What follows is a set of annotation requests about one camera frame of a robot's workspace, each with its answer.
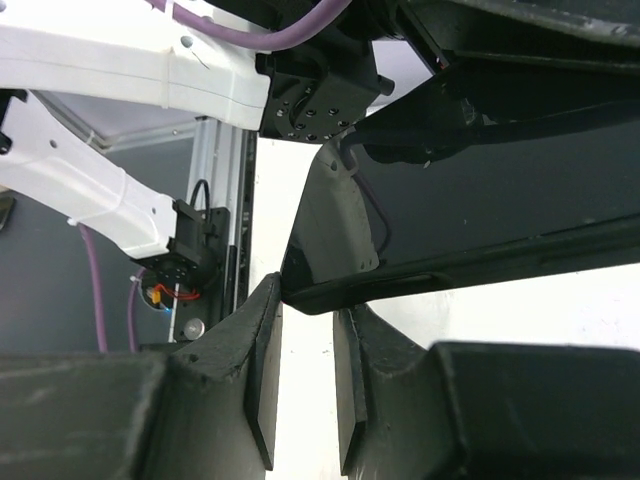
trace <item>black cable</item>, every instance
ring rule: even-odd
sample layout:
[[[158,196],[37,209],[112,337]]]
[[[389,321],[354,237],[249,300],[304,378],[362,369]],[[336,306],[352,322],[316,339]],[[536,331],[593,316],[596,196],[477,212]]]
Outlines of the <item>black cable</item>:
[[[211,220],[211,191],[209,190],[209,182],[207,182],[204,178],[198,180],[196,182],[196,185],[193,187],[189,205],[195,208],[196,200],[198,199],[198,193],[200,193],[200,188],[204,189],[205,220],[207,221],[207,223],[209,223],[209,221]]]
[[[342,164],[347,170],[357,169],[351,176],[351,178],[353,178],[353,181],[356,182],[356,185],[358,185],[360,191],[369,199],[369,203],[371,203],[371,206],[376,211],[378,217],[384,225],[385,235],[382,239],[381,245],[376,249],[376,253],[378,255],[381,255],[391,243],[393,230],[391,228],[391,219],[389,218],[389,215],[378,201],[378,198],[376,197],[376,194],[373,191],[373,188],[371,188],[371,185],[369,184],[367,179],[364,177],[364,175],[362,175],[362,172],[360,172],[356,160],[351,156],[352,147],[362,144],[363,142],[359,138],[357,132],[351,133],[344,137],[340,141],[340,159],[342,160]]]

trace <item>yellow connector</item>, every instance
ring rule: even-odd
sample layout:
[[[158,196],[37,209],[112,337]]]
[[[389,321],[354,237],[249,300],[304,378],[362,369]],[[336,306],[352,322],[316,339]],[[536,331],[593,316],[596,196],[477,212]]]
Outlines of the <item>yellow connector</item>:
[[[154,289],[153,292],[151,292],[151,303],[158,305],[161,301],[162,294],[160,293],[160,290]]]

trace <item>screw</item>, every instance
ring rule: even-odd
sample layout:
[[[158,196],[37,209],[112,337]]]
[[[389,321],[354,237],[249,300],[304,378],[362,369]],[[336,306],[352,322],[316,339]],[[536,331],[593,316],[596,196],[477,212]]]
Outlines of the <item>screw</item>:
[[[184,37],[180,37],[180,43],[184,48],[191,48],[193,46],[193,38],[185,35]]]
[[[199,339],[204,335],[204,322],[199,318],[192,318],[184,325],[184,336],[187,340]]]

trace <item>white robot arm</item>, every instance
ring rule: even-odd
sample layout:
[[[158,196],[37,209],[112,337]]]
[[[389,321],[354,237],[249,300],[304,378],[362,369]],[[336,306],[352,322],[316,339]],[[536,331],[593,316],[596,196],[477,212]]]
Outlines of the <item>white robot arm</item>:
[[[218,24],[257,28],[204,2],[188,3]],[[31,90],[192,111],[257,130],[269,85],[255,70],[254,51],[192,31],[142,0],[4,0],[0,185],[93,228],[138,263],[168,272],[169,284],[201,283],[212,259],[199,251],[207,228],[199,214],[113,165]]]
[[[0,98],[0,184],[93,228],[131,258],[167,252],[176,229],[172,198],[83,143],[33,94],[2,90]]]

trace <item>white plastic part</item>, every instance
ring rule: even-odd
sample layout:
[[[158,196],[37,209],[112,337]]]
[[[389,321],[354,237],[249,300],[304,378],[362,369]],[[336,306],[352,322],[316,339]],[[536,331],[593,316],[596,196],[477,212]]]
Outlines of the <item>white plastic part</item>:
[[[327,250],[322,261],[307,259],[316,283],[335,278],[334,272],[346,276],[380,266],[362,193],[342,162],[335,161],[337,156],[332,144],[318,151],[309,172],[314,182],[305,187],[296,219],[300,228],[292,237],[292,242],[302,250],[344,246],[340,250]]]
[[[144,0],[6,3],[2,88],[125,100],[260,127],[270,79],[256,72],[253,51],[197,34]],[[257,29],[205,2],[178,3],[223,25]]]
[[[166,253],[175,237],[173,199],[131,178],[61,125],[40,101],[12,98],[2,133],[0,184],[83,223],[131,258]]]

